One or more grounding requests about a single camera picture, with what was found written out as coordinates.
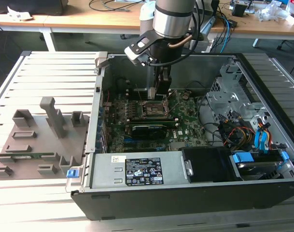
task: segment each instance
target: blue cable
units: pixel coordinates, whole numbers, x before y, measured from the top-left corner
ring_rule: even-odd
[[[227,21],[226,18],[224,18],[224,17],[221,17],[221,18],[224,19],[224,20],[226,21],[226,24],[227,24],[227,34],[226,34],[226,38],[225,38],[225,41],[224,41],[224,44],[223,44],[223,47],[222,47],[220,53],[222,53],[223,50],[224,50],[224,48],[226,47],[227,39],[228,39],[228,35],[229,35],[229,22]]]

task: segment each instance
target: copper tube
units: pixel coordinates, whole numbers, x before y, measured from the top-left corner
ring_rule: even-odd
[[[192,35],[189,35],[188,37],[184,38],[179,43],[168,44],[168,47],[169,48],[177,48],[177,47],[180,47],[180,46],[184,45],[186,42],[189,42],[192,38],[193,38],[193,36]]]

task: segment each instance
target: white sticker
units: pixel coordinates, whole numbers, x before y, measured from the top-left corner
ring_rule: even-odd
[[[162,177],[154,177],[153,180],[162,180]]]
[[[12,158],[15,160],[18,160],[18,159],[31,159],[32,157],[31,156],[12,156]]]
[[[112,163],[125,163],[126,156],[112,156]]]

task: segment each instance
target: circuit board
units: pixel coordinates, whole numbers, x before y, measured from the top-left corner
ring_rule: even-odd
[[[184,91],[175,90],[166,101],[144,102],[117,95],[106,108],[107,152],[176,151],[185,146],[208,145],[198,123],[195,99],[184,100],[183,95]],[[150,129],[151,126],[157,129],[154,137],[133,138],[136,127]]]

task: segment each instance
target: warning label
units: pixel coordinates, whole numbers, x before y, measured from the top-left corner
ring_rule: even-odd
[[[126,185],[164,184],[160,158],[126,159]]]

